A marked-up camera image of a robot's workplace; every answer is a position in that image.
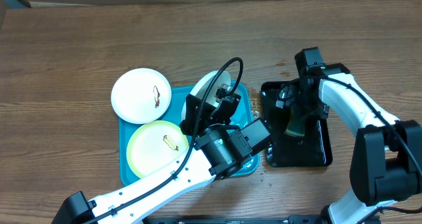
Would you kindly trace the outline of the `white plate with sauce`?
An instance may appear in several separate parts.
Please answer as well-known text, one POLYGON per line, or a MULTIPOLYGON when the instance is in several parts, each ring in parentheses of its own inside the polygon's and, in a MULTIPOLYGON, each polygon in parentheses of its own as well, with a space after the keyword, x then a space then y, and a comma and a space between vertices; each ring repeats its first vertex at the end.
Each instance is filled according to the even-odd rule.
POLYGON ((111 90, 111 105, 119 118, 132 124, 159 119, 171 102, 171 86, 160 72, 139 68, 120 76, 111 90))

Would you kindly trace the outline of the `yellow green scrub sponge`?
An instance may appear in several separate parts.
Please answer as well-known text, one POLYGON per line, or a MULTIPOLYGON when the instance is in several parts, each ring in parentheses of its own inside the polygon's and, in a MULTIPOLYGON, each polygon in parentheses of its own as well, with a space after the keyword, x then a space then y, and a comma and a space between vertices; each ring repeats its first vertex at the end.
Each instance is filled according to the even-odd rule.
POLYGON ((291 136, 304 137, 307 117, 308 113, 304 112, 302 108, 296 104, 292 105, 285 133, 291 136))

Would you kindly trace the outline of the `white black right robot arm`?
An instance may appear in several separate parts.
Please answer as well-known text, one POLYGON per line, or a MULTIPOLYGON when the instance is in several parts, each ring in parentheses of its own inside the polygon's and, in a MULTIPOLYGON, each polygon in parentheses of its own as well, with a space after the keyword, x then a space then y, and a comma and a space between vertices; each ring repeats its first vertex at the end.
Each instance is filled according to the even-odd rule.
POLYGON ((421 193, 421 125, 401 121, 371 99, 343 64, 327 65, 317 47, 295 55, 299 77, 284 82, 276 105, 288 108, 286 134, 306 128, 333 109, 355 137, 350 189, 326 206, 319 223, 378 223, 385 210, 421 213, 394 204, 421 193))

